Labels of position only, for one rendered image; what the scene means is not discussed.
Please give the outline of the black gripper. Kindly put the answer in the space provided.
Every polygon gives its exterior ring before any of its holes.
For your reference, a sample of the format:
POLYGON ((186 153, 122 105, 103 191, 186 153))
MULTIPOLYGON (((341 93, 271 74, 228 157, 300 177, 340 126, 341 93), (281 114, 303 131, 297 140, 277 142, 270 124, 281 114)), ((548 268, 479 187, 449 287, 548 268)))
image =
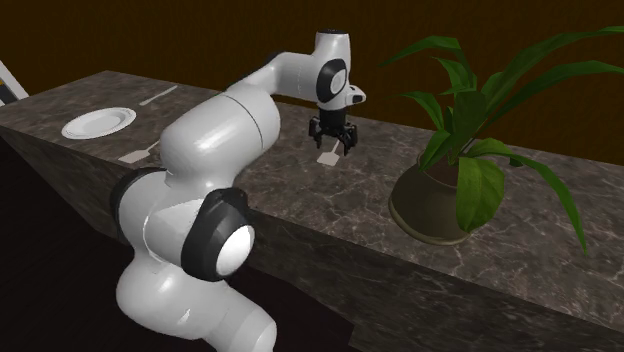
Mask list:
POLYGON ((319 118, 311 118, 309 121, 308 135, 313 138, 316 147, 322 146, 323 135, 339 136, 343 144, 343 155, 347 156, 349 150, 357 145, 358 130, 353 124, 346 124, 346 108, 337 110, 319 110, 319 118))

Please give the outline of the pale flat spatula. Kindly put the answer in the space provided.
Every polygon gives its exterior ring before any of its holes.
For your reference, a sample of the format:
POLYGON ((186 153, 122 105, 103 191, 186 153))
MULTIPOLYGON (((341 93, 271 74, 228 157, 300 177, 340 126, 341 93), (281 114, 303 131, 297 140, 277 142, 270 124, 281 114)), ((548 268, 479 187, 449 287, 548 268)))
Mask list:
POLYGON ((122 157, 119 158, 119 161, 126 163, 126 164, 133 164, 137 161, 140 161, 142 159, 145 159, 147 157, 149 157, 151 155, 151 150, 157 146, 159 144, 158 141, 154 142, 153 144, 151 144, 149 147, 145 148, 145 149, 140 149, 140 150, 135 150, 132 151, 122 157))
POLYGON ((319 164, 323 164, 326 166, 335 166, 340 159, 340 156, 336 153, 338 146, 340 145, 340 141, 337 140, 329 152, 323 152, 317 159, 319 164))

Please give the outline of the green plant in brown pot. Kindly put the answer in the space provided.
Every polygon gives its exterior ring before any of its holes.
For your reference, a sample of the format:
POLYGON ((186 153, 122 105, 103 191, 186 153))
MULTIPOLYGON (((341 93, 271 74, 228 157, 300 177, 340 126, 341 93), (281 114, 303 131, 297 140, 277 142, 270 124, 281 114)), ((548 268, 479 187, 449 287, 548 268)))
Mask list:
POLYGON ((580 241, 585 239, 577 206, 567 186, 546 165, 515 154, 503 142, 479 137, 485 129, 533 95, 566 79, 591 74, 624 75, 624 68, 590 60, 557 65, 517 88, 517 81, 553 51, 593 36, 624 33, 624 26, 595 32, 557 34, 521 50, 501 72, 484 84, 464 55, 459 41, 429 36, 396 54, 397 59, 426 49, 446 50, 454 59, 442 60, 451 86, 453 103, 442 107, 435 95, 412 91, 435 124, 436 131, 419 153, 416 163, 401 174, 388 199, 395 223, 411 237, 428 244, 456 245, 488 223, 505 194, 505 174, 493 157, 505 157, 510 166, 535 170, 554 190, 580 241))

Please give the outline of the long pale utensil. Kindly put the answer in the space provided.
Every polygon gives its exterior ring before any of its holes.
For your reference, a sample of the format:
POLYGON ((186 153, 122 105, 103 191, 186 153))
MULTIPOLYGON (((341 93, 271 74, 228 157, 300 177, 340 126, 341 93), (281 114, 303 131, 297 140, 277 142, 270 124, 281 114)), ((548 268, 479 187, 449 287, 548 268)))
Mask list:
POLYGON ((156 99, 158 99, 158 98, 160 98, 162 96, 165 96, 165 95, 173 92, 177 88, 178 88, 178 85, 174 85, 174 86, 172 86, 172 87, 170 87, 170 88, 168 88, 168 89, 166 89, 166 90, 164 90, 164 91, 162 91, 162 92, 160 92, 160 93, 158 93, 158 94, 156 94, 156 95, 154 95, 154 96, 152 96, 152 97, 150 97, 150 98, 140 102, 139 106, 146 106, 147 104, 151 103, 152 101, 154 101, 154 100, 156 100, 156 99))

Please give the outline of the white plate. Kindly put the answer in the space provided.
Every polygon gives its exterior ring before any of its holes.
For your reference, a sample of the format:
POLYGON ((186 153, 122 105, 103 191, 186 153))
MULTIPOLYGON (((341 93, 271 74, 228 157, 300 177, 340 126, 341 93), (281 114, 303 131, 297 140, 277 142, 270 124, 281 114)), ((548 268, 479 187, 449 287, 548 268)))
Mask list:
POLYGON ((130 108, 99 109, 75 117, 62 128, 61 134, 71 140, 100 138, 128 127, 136 116, 130 108))

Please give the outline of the white and black frame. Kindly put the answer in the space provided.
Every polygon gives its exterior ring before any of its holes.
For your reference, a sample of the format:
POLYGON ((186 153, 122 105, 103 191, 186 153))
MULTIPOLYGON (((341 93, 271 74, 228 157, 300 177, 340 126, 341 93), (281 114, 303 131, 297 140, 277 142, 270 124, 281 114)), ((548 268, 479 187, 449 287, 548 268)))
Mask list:
POLYGON ((0 60, 0 107, 28 96, 29 94, 0 60))

